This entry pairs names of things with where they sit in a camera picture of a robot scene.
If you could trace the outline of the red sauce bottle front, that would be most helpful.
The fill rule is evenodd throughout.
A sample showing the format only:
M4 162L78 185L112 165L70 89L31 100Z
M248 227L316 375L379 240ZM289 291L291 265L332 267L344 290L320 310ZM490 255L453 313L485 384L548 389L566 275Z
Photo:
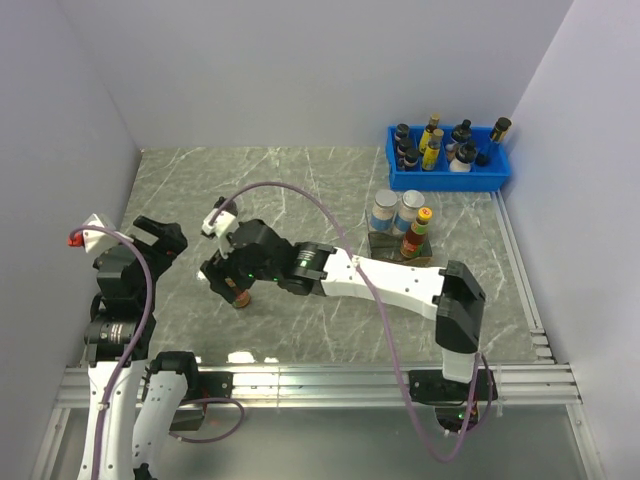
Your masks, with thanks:
M229 287L233 290L234 294L236 295L236 298L232 302L232 306L235 309L241 309L248 306L249 303L251 302L251 296L249 291L240 289L235 284L235 282L229 278L226 279L226 282L229 285Z

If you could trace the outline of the silver lid jar blue label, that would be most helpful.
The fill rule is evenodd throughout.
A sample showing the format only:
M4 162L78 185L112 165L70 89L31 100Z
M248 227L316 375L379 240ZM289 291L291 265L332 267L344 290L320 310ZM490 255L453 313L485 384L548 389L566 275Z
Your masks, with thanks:
M391 229L397 202L397 194L392 190L376 192L370 216L370 226L374 231L388 232Z

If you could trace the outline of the red sauce bottle yellow cap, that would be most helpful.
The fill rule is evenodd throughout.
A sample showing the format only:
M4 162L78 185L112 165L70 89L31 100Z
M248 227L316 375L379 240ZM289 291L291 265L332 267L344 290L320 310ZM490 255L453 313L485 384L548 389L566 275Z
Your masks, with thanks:
M406 259L420 255L428 235L428 224L432 219L432 210L422 207L416 219L405 233L400 247L400 254Z

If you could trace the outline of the black cap shaker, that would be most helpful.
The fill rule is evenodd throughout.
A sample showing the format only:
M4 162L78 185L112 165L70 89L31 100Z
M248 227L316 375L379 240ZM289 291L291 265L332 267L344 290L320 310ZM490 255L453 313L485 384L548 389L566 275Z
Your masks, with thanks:
M214 208L223 210L231 215L238 216L238 206L234 200L228 200L224 196L220 196L214 204Z

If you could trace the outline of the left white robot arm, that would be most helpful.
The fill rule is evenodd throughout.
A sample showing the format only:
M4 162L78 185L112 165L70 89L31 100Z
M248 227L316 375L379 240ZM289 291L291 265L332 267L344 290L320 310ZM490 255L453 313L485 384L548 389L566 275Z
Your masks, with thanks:
M81 479L156 478L177 409L201 390L193 353L148 358L156 283L188 241L176 223L139 216L134 225L154 242L126 236L97 214L68 238L94 256L99 287L84 334L90 405Z

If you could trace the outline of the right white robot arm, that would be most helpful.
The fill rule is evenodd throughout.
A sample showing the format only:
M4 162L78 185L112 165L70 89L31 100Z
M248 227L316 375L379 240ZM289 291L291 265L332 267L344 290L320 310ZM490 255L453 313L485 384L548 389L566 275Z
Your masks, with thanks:
M212 212L201 233L216 245L202 274L227 302L266 281L294 295L379 300L417 313L435 323L444 394L458 400L474 389L486 294L465 264L415 267L315 242L292 244L259 219L240 222L226 211Z

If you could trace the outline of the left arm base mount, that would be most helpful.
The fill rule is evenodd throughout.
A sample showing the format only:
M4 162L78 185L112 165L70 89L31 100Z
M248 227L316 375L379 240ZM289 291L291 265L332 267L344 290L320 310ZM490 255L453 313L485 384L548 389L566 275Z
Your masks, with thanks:
M207 406L195 404L193 400L202 398L230 398L233 374L222 371L205 371L199 374L198 385L188 390L174 414L170 432L195 432L204 423Z

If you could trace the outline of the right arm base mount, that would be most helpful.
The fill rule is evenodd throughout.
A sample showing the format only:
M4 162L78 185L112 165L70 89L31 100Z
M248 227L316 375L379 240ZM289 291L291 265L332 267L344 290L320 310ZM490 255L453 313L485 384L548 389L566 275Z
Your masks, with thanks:
M437 370L410 370L409 394L414 403L434 407L437 423L445 433L459 434L466 412L469 384L446 380ZM498 400L498 390L491 371L480 369L467 427L471 431L480 421L479 404Z

